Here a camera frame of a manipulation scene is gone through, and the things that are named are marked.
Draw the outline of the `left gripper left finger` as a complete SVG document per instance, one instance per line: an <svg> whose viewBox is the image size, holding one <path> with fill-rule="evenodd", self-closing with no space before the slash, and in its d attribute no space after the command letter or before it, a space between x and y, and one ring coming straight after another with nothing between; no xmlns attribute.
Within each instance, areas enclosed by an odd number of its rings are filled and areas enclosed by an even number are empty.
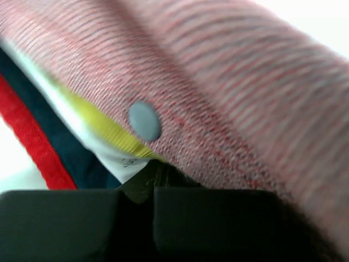
<svg viewBox="0 0 349 262"><path fill-rule="evenodd" d="M161 182L161 162L151 160L148 164L121 185L121 191L134 203L141 204L152 195Z"/></svg>

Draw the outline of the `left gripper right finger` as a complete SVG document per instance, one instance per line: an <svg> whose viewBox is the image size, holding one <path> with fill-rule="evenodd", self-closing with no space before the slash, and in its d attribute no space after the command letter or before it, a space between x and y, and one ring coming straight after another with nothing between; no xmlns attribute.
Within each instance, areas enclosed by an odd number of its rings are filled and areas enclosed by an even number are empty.
<svg viewBox="0 0 349 262"><path fill-rule="evenodd" d="M177 168L167 165L162 174L162 186L164 187L200 187L201 185Z"/></svg>

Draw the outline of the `cream yellow pillow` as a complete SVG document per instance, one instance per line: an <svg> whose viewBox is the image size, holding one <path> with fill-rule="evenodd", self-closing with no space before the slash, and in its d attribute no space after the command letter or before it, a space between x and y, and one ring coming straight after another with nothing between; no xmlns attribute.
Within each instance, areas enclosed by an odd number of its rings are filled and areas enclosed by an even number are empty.
<svg viewBox="0 0 349 262"><path fill-rule="evenodd" d="M34 86L35 93L120 182L125 183L157 156L113 120L40 71L9 42L1 47Z"/></svg>

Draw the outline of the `pink red printed pillowcase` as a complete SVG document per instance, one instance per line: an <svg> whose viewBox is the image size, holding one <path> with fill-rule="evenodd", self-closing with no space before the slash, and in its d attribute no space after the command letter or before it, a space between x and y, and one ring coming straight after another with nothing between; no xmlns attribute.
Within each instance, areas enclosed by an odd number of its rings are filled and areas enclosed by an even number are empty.
<svg viewBox="0 0 349 262"><path fill-rule="evenodd" d="M253 1L1 1L1 38L215 188L288 200L348 261L348 61Z"/></svg>

